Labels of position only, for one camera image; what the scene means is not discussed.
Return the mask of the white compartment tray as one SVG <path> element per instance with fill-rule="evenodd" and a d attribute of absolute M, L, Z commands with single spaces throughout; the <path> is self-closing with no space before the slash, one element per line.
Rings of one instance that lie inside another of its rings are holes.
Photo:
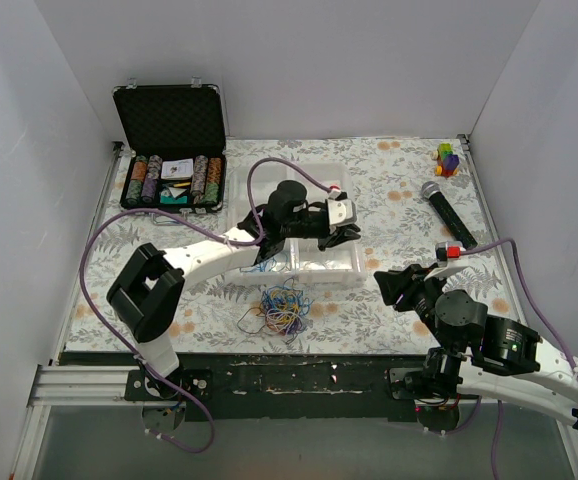
<path fill-rule="evenodd" d="M 307 163 L 301 168 L 323 185 L 339 187 L 353 198 L 353 182 L 342 163 Z M 227 229 L 236 226 L 250 213 L 246 188 L 249 169 L 248 166 L 241 166 L 228 176 Z M 283 164 L 270 162 L 258 167 L 253 175 L 252 193 L 256 205 L 265 203 L 281 180 L 302 182 L 307 188 L 309 203 L 324 200 L 324 192 L 298 172 Z M 289 239 L 283 250 L 271 260 L 254 267 L 229 271 L 225 274 L 225 281 L 239 286 L 273 286 L 294 280 L 296 284 L 303 285 L 352 288 L 361 286 L 366 280 L 363 255 L 357 241 L 321 252 L 315 240 Z"/>

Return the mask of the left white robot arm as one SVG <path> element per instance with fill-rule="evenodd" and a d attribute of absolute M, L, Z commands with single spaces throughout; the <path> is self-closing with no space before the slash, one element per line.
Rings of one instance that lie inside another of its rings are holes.
<path fill-rule="evenodd" d="M 151 243 L 138 247 L 106 299 L 151 368 L 149 390 L 162 400 L 181 390 L 180 362 L 167 335 L 185 290 L 268 260 L 288 239 L 314 239 L 321 251 L 355 241 L 360 238 L 356 221 L 356 206 L 346 192 L 331 188 L 325 200 L 309 203 L 302 183 L 285 180 L 266 203 L 216 238 L 165 250 Z"/>

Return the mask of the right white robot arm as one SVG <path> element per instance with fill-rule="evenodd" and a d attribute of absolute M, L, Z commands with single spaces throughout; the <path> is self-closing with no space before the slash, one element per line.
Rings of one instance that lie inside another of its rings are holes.
<path fill-rule="evenodd" d="M 578 364 L 522 323 L 489 313 L 464 290 L 447 290 L 437 265 L 378 271 L 385 305 L 415 313 L 437 344 L 420 367 L 398 373 L 401 398 L 478 395 L 525 406 L 578 433 Z"/>

